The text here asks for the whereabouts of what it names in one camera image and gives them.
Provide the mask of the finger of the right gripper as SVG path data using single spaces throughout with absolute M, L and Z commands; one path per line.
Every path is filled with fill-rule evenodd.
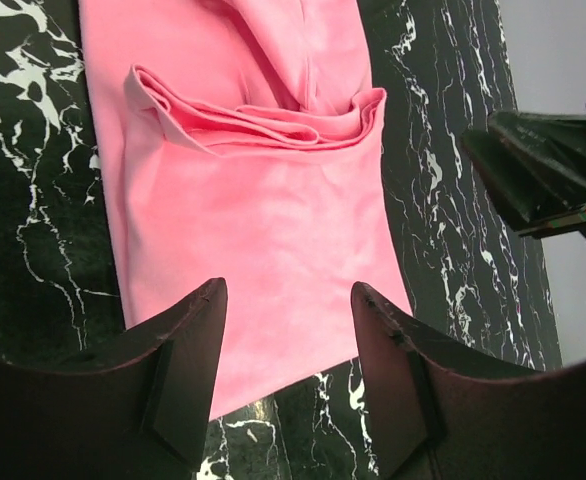
M 494 111 L 460 135 L 494 209 L 519 236 L 586 227 L 586 114 Z

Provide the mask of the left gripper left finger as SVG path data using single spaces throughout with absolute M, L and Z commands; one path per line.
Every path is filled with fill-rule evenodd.
M 0 360 L 0 479 L 189 479 L 225 328 L 214 278 L 57 366 Z

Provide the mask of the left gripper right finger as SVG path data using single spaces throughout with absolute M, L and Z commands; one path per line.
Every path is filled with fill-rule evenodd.
M 586 361 L 497 359 L 362 282 L 351 306 L 382 478 L 586 479 Z

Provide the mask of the pink t shirt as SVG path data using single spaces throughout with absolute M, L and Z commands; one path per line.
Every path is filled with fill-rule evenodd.
M 409 303 L 357 3 L 83 1 L 79 17 L 126 324 L 225 280 L 212 417 L 355 357 L 354 283 Z

